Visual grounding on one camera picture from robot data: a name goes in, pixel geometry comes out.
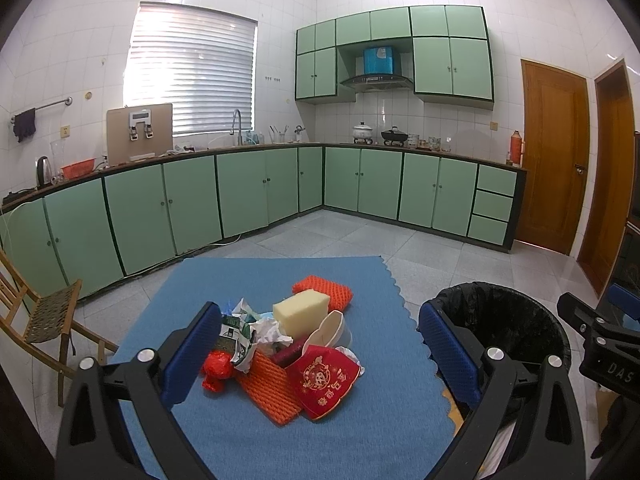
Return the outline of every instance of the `yellow sponge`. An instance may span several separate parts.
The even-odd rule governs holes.
[[[273,305],[273,318],[280,322],[281,332],[297,339],[320,326],[329,311],[330,299],[322,292],[303,290]]]

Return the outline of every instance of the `blue box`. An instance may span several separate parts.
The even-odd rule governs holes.
[[[401,74],[400,57],[391,46],[366,48],[364,56],[365,74]]]

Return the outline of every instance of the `range hood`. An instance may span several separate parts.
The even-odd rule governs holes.
[[[414,88],[414,82],[398,74],[364,74],[345,79],[340,84],[353,88],[356,92],[375,92],[396,88]]]

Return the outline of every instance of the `window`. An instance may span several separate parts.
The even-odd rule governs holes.
[[[224,12],[140,3],[124,104],[174,104],[174,136],[253,129],[257,23]]]

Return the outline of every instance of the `wooden chair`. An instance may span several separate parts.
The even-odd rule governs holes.
[[[82,280],[77,280],[73,285],[43,298],[27,285],[2,250],[0,250],[0,263],[4,265],[16,284],[14,286],[0,272],[0,301],[9,309],[6,316],[0,316],[0,328],[18,346],[58,373],[58,405],[62,407],[65,377],[73,378],[75,374],[75,371],[66,365],[71,330],[75,330],[98,344],[98,362],[100,364],[105,363],[104,349],[115,352],[118,346],[74,320],[74,311],[82,287]],[[26,329],[23,334],[20,334],[12,327],[12,322],[25,296],[33,300],[34,306],[31,308]],[[44,343],[58,336],[60,336],[60,356],[57,360],[34,346],[34,343]]]

